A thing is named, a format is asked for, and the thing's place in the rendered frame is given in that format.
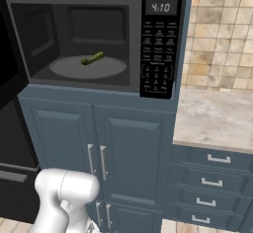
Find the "grey microwave turntable plate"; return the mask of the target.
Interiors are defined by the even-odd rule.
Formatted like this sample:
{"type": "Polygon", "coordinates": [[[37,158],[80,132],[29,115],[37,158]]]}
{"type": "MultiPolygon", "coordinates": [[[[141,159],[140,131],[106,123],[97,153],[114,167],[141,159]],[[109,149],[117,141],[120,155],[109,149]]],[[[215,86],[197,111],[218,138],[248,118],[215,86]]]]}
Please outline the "grey microwave turntable plate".
{"type": "Polygon", "coordinates": [[[112,57],[105,56],[89,65],[81,63],[83,58],[90,58],[90,55],[69,56],[55,60],[50,65],[50,70],[67,78],[92,80],[121,74],[127,68],[124,62],[112,57]]]}

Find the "black microwave oven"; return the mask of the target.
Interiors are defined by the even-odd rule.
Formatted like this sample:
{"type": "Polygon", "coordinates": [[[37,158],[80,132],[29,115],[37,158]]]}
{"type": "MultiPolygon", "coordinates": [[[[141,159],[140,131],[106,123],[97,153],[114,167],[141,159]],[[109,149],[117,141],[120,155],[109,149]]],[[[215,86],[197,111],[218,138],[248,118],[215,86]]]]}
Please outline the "black microwave oven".
{"type": "Polygon", "coordinates": [[[183,0],[6,1],[30,82],[136,92],[148,98],[171,95],[183,0]],[[99,51],[124,62],[126,70],[92,80],[50,70],[55,60],[99,51]]]}

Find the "small blue cupboard door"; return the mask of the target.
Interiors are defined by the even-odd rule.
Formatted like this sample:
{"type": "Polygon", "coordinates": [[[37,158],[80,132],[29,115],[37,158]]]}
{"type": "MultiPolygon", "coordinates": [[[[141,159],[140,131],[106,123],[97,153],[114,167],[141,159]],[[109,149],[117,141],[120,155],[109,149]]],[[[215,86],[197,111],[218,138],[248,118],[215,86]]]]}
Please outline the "small blue cupboard door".
{"type": "Polygon", "coordinates": [[[108,233],[160,233],[162,213],[152,210],[109,203],[112,228],[108,233]]]}
{"type": "Polygon", "coordinates": [[[100,200],[95,200],[87,204],[87,211],[89,213],[90,218],[94,221],[95,225],[99,228],[101,233],[105,233],[105,219],[104,219],[104,210],[103,203],[100,200]],[[100,214],[103,222],[101,227],[98,225],[97,212],[96,212],[96,201],[101,203],[100,214]]]}

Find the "black microwave door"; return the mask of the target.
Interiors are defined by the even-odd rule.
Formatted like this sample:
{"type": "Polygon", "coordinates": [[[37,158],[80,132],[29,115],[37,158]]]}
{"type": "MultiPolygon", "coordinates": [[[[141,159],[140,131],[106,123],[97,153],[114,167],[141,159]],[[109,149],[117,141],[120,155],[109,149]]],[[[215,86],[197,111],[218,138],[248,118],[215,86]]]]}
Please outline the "black microwave door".
{"type": "Polygon", "coordinates": [[[0,110],[29,83],[6,0],[0,0],[0,110]]]}

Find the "green vegetable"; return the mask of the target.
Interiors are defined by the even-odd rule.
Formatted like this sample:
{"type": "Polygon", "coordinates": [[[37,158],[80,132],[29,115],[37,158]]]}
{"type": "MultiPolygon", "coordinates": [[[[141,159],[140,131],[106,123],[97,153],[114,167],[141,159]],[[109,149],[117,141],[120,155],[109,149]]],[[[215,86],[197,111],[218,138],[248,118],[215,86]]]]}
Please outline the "green vegetable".
{"type": "Polygon", "coordinates": [[[89,59],[82,59],[81,64],[82,65],[89,65],[95,61],[98,61],[102,59],[105,56],[103,51],[99,51],[96,54],[92,55],[89,59]]]}

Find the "blue drawer front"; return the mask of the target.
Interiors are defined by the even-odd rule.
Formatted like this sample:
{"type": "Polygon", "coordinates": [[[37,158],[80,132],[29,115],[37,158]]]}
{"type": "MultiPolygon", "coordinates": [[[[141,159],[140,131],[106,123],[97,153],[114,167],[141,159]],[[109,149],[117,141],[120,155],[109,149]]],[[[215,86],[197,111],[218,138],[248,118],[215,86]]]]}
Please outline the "blue drawer front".
{"type": "Polygon", "coordinates": [[[171,152],[171,161],[173,163],[202,165],[216,169],[231,169],[245,173],[253,173],[253,155],[245,153],[173,145],[171,152]],[[229,156],[231,158],[231,163],[224,164],[208,161],[208,154],[211,154],[215,158],[222,159],[225,159],[226,156],[229,156]]]}
{"type": "Polygon", "coordinates": [[[206,208],[222,212],[232,212],[235,215],[243,216],[249,208],[251,198],[168,185],[166,191],[166,202],[190,205],[193,207],[206,208]],[[196,204],[197,197],[207,202],[216,200],[216,207],[196,204]]]}
{"type": "Polygon", "coordinates": [[[181,221],[185,223],[192,223],[212,228],[224,229],[228,231],[238,231],[240,224],[243,220],[242,216],[234,214],[210,211],[205,209],[196,209],[192,207],[184,207],[174,204],[165,204],[163,217],[169,220],[181,221]],[[196,215],[197,218],[211,219],[210,224],[200,223],[192,221],[192,215],[196,215]]]}
{"type": "Polygon", "coordinates": [[[170,164],[168,184],[253,197],[253,177],[204,168],[170,164]],[[223,186],[221,188],[203,185],[201,178],[210,182],[222,180],[223,186]]]}

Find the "blue tall cabinet frame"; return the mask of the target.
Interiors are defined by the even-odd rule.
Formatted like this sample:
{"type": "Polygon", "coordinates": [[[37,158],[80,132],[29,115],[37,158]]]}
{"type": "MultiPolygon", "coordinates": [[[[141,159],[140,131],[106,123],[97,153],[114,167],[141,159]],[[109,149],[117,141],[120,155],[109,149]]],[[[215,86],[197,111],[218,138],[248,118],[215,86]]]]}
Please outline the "blue tall cabinet frame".
{"type": "MultiPolygon", "coordinates": [[[[30,81],[28,85],[15,97],[18,98],[19,103],[21,99],[33,99],[33,100],[66,102],[74,104],[88,104],[92,106],[93,123],[95,130],[95,145],[96,145],[95,154],[96,154],[96,163],[98,166],[98,172],[94,176],[97,177],[100,183],[99,193],[93,201],[100,200],[103,203],[105,233],[108,233],[105,204],[114,202],[108,202],[105,200],[104,197],[102,166],[100,158],[100,149],[98,146],[98,139],[97,139],[94,108],[96,106],[99,106],[99,107],[113,107],[113,108],[141,110],[141,111],[167,112],[174,114],[176,120],[179,93],[181,87],[182,68],[186,51],[191,3],[192,0],[183,0],[182,2],[180,41],[178,45],[178,55],[177,55],[178,65],[175,71],[175,81],[172,87],[172,93],[168,98],[166,99],[148,98],[142,97],[136,92],[98,90],[83,87],[55,86],[55,85],[32,83],[30,81]]],[[[163,213],[163,207],[166,197],[166,189],[167,189],[167,179],[162,208],[160,210],[152,210],[152,211],[163,213]]]]}

